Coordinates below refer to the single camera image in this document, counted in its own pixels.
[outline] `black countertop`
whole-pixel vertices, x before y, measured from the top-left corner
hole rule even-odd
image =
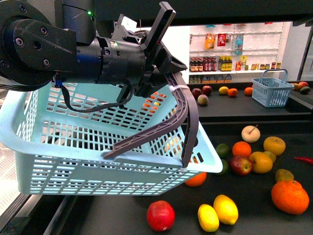
[[[201,122],[307,120],[312,112],[310,105],[305,106],[305,101],[301,104],[291,97],[285,107],[266,108],[251,96],[246,96],[243,90],[238,90],[236,97],[214,91],[208,98],[207,106],[198,105]]]
[[[263,151],[263,141],[268,135],[252,144],[252,151]],[[225,194],[232,198],[239,210],[234,226],[220,224],[212,234],[217,235],[312,235],[313,233],[313,166],[293,159],[295,156],[311,156],[313,134],[277,135],[285,140],[286,151],[277,157],[273,169],[264,175],[251,173],[240,177],[229,170],[225,175],[208,174],[203,185],[189,188],[180,185],[160,196],[99,196],[93,197],[88,210],[81,215],[75,226],[80,235],[138,235],[159,234],[146,222],[149,205],[157,200],[168,201],[175,210],[173,227],[163,234],[208,234],[199,225],[197,211],[201,204],[213,205],[215,197]],[[225,142],[232,146],[241,141],[239,135],[209,136],[213,145]],[[275,184],[275,172],[285,168],[293,172],[309,194],[309,208],[299,216],[277,209],[271,201],[270,191]]]

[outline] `red apple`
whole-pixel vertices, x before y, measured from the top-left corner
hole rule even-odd
[[[202,92],[205,95],[210,95],[212,93],[212,87],[211,86],[204,86],[204,87],[202,87]]]
[[[236,175],[245,176],[253,170],[253,163],[247,157],[236,156],[230,160],[230,167]]]
[[[192,89],[191,93],[195,99],[198,99],[199,95],[202,94],[202,91],[199,88],[194,88],[194,89]]]
[[[169,230],[174,224],[175,212],[172,206],[166,201],[153,202],[147,211],[147,221],[150,227],[163,232]]]
[[[303,88],[303,87],[308,87],[309,86],[309,84],[307,83],[307,82],[299,82],[299,88],[300,88],[300,90],[301,90],[301,88]]]

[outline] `green lime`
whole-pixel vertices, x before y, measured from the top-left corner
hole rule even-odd
[[[223,169],[220,173],[216,173],[216,175],[224,175],[228,171],[228,163],[225,159],[221,159],[223,164]]]
[[[225,158],[228,155],[229,147],[225,143],[220,143],[216,146],[215,151],[220,156],[220,158]]]

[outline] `white zip tie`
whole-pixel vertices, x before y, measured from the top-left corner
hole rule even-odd
[[[170,86],[170,91],[171,91],[171,92],[173,92],[173,91],[177,90],[178,88],[185,88],[185,89],[189,89],[189,87],[188,87],[188,86],[186,86],[186,85],[177,85],[177,86],[175,86],[175,87]]]

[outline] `light blue basket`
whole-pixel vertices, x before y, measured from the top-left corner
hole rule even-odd
[[[268,71],[284,71],[282,80],[273,77],[264,77]],[[254,78],[252,98],[268,108],[284,107],[294,86],[286,82],[288,72],[285,69],[265,70],[261,78]]]
[[[72,106],[116,102],[121,87],[67,84]],[[25,194],[159,195],[222,163],[199,123],[191,163],[182,168],[181,128],[114,159],[112,145],[169,118],[176,100],[166,86],[148,99],[133,97],[125,108],[94,113],[69,110],[62,92],[49,85],[10,91],[0,111],[0,141],[15,151],[19,191]]]

